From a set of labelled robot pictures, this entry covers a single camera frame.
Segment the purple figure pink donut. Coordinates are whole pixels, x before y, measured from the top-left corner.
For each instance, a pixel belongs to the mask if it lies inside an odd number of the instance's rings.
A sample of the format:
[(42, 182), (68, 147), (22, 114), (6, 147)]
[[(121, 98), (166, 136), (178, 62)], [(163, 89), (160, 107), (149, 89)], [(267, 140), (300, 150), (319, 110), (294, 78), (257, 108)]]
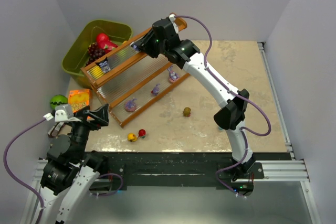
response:
[(133, 98), (131, 100), (128, 100), (125, 104), (124, 104), (124, 109), (127, 112), (134, 112), (137, 109), (137, 104), (136, 104), (137, 99)]

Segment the yellow duck toy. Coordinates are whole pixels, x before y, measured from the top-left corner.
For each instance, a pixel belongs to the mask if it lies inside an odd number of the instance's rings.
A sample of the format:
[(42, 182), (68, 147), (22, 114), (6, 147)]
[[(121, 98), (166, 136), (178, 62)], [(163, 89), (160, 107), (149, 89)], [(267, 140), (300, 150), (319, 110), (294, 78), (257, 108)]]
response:
[(138, 137), (136, 136), (136, 134), (134, 134), (134, 133), (129, 133), (128, 134), (128, 141), (129, 142), (136, 142), (137, 139), (138, 139)]

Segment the purple bunny pink base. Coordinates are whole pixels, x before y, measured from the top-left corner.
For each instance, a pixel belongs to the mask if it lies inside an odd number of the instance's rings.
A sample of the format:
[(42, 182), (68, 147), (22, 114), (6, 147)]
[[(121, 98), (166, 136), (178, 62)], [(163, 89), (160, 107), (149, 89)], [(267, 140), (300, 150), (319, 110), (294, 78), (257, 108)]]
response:
[(175, 83), (180, 78), (180, 76), (173, 70), (173, 66), (169, 66), (167, 70), (169, 72), (169, 82)]

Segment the orange three-tier ribbed shelf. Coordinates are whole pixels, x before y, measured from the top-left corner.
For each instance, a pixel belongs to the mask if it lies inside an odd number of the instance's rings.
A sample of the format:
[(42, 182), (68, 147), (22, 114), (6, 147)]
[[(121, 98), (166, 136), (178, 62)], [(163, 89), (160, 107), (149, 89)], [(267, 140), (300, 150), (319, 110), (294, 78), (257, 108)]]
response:
[[(164, 55), (153, 59), (130, 46), (148, 31), (149, 29), (146, 29), (129, 39), (127, 44), (121, 44), (118, 48), (81, 69), (101, 104), (109, 105), (111, 116), (121, 127), (126, 126), (189, 77), (188, 73), (170, 63)], [(123, 60), (118, 60), (116, 54), (123, 48), (127, 48), (127, 55)], [(99, 79), (93, 79), (90, 75), (90, 69), (95, 67), (96, 62), (103, 60), (104, 57), (107, 57), (111, 70), (104, 73)], [(180, 76), (175, 83), (169, 82), (167, 70), (169, 66), (173, 66), (173, 70)], [(158, 95), (153, 96), (151, 91), (158, 83), (160, 91)], [(124, 109), (124, 104), (133, 98), (137, 99), (137, 109), (134, 112), (127, 112)]]

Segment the black-headed purple striped figure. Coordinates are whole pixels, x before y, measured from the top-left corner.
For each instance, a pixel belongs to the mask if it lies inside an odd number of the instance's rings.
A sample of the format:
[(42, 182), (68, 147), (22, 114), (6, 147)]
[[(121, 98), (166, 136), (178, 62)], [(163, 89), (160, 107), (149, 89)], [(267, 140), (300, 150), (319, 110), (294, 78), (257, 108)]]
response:
[(99, 62), (96, 62), (96, 65), (101, 69), (103, 73), (108, 73), (111, 70), (107, 57)]

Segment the red heart toy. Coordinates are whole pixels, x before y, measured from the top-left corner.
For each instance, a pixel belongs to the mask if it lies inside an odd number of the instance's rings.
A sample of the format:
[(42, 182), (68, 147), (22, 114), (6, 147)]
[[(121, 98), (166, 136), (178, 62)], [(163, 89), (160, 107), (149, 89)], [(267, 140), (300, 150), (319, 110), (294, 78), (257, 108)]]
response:
[(138, 131), (138, 138), (145, 138), (146, 137), (146, 131), (144, 129), (140, 129)]

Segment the purple bunny red bow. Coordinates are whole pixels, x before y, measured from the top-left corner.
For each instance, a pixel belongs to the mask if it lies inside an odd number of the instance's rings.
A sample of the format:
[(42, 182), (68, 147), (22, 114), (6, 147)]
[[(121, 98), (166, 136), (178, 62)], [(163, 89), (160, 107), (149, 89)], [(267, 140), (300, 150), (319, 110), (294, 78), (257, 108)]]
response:
[(160, 91), (160, 84), (158, 83), (158, 84), (156, 84), (155, 87), (152, 89), (151, 94), (152, 94), (153, 96), (156, 96), (156, 95), (158, 95), (159, 91)]

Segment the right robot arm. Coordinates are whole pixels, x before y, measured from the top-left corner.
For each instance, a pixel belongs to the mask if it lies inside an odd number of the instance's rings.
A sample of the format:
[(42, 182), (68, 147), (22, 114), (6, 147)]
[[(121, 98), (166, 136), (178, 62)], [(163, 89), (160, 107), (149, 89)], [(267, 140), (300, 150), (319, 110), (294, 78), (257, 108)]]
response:
[(154, 102), (194, 77), (215, 99), (214, 121), (225, 130), (234, 166), (247, 172), (254, 163), (245, 131), (249, 93), (238, 89), (207, 62), (206, 54), (190, 40), (181, 39), (186, 17), (171, 14), (117, 48), (104, 50), (82, 68), (100, 102), (120, 126), (127, 125)]

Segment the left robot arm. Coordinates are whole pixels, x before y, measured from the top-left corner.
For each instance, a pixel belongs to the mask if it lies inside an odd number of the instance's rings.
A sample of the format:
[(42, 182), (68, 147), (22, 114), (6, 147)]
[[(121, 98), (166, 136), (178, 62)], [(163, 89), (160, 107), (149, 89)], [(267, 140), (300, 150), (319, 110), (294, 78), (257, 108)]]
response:
[(69, 104), (55, 108), (55, 122), (71, 126), (71, 131), (53, 140), (47, 152), (40, 181), (42, 212), (35, 215), (37, 223), (66, 223), (93, 182), (107, 171), (108, 158), (85, 149), (90, 132), (108, 126), (108, 110), (108, 104), (96, 110), (86, 106), (76, 112)]

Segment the brown object by left arm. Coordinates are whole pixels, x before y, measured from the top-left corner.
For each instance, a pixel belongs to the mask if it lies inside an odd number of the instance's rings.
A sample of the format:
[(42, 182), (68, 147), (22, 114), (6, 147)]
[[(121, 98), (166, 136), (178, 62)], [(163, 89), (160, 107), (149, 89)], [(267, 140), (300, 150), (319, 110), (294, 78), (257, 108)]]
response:
[(59, 132), (64, 128), (65, 123), (64, 122), (58, 122), (56, 123), (47, 133), (49, 138), (57, 137)]

